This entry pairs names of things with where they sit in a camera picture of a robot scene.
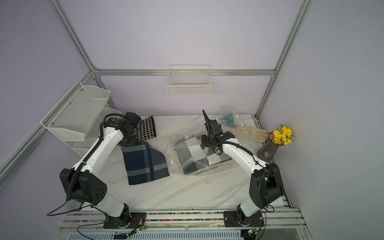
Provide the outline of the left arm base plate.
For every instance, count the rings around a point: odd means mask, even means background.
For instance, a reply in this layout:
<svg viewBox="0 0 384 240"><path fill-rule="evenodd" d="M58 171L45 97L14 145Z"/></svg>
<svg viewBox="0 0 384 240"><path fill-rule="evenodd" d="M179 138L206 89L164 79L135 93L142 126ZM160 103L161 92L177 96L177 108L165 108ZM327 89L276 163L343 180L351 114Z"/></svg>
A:
<svg viewBox="0 0 384 240"><path fill-rule="evenodd" d="M120 217L107 217L104 229L137 229L144 225L147 213L125 212Z"/></svg>

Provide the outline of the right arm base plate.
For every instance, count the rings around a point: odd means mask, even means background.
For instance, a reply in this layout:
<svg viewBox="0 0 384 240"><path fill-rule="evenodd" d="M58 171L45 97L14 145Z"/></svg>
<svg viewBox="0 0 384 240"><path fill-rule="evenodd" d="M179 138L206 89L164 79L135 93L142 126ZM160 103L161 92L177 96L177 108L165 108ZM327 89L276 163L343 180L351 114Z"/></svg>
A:
<svg viewBox="0 0 384 240"><path fill-rule="evenodd" d="M250 217L246 217L238 211L225 211L224 225L225 227L264 227L264 219L261 212L257 212Z"/></svg>

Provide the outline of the navy grey plaid scarf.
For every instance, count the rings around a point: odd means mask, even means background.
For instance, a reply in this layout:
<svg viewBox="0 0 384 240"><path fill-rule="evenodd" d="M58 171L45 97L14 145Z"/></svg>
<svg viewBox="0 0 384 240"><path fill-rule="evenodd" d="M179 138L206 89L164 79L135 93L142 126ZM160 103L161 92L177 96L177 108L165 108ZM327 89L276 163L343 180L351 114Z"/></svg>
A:
<svg viewBox="0 0 384 240"><path fill-rule="evenodd" d="M170 175L163 153L145 141L136 140L131 147L121 147L130 186L145 184Z"/></svg>

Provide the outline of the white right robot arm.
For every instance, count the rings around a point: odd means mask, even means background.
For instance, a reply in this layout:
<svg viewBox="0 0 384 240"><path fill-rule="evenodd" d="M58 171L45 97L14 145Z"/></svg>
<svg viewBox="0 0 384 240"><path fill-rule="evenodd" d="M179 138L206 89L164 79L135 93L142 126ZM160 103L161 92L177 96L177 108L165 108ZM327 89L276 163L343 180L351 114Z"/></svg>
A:
<svg viewBox="0 0 384 240"><path fill-rule="evenodd" d="M255 214L285 194L280 169L274 163L255 157L231 132L224 132L217 120L202 112L207 132L202 136L202 147L212 149L216 155L230 156L250 178L249 196L237 207L239 225L248 226Z"/></svg>

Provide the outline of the clear plastic vacuum bag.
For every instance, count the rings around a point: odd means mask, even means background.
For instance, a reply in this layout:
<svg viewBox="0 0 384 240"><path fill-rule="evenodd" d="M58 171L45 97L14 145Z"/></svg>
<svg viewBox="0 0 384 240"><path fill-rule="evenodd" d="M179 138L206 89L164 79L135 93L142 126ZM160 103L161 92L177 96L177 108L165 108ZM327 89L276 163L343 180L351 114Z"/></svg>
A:
<svg viewBox="0 0 384 240"><path fill-rule="evenodd" d="M171 174L202 177L236 168L239 164L227 154L217 155L201 146L206 129L202 119L195 119L167 136L164 155Z"/></svg>

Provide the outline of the black white houndstooth scarf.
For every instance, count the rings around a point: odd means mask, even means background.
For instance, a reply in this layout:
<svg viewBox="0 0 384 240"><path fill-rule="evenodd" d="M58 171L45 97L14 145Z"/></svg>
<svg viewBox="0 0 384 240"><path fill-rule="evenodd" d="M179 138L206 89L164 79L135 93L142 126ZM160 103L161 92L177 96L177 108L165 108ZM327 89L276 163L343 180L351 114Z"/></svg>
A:
<svg viewBox="0 0 384 240"><path fill-rule="evenodd" d="M136 139L145 141L157 136L154 117L150 116L139 121L139 125L135 128Z"/></svg>

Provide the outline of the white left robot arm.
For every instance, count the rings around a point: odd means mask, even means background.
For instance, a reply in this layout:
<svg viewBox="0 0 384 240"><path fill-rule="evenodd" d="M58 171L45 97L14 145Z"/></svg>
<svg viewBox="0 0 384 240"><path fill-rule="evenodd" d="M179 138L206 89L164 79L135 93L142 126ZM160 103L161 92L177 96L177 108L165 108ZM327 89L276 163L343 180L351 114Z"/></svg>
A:
<svg viewBox="0 0 384 240"><path fill-rule="evenodd" d="M134 145L135 129L142 119L135 113L125 115L108 114L99 124L99 136L91 149L71 169L63 169L60 180L66 192L64 204L47 214L56 216L57 210L69 201L89 203L107 218L118 222L130 220L129 207L118 201L109 192L107 185L99 179L100 172L115 147Z"/></svg>

